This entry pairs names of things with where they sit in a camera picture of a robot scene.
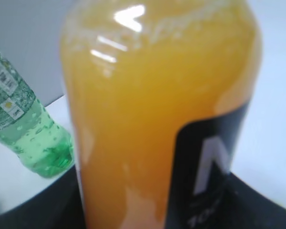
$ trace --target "orange juice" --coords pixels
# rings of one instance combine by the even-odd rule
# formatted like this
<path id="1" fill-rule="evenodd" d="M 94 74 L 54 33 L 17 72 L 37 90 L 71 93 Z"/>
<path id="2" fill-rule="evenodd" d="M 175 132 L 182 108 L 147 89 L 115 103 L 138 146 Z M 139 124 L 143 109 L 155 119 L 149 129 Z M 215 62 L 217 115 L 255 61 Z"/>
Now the orange juice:
<path id="1" fill-rule="evenodd" d="M 244 106 L 260 54 L 244 0 L 76 3 L 61 59 L 89 229 L 174 228 L 167 212 L 178 133 Z M 204 228 L 205 218 L 176 222 Z"/>

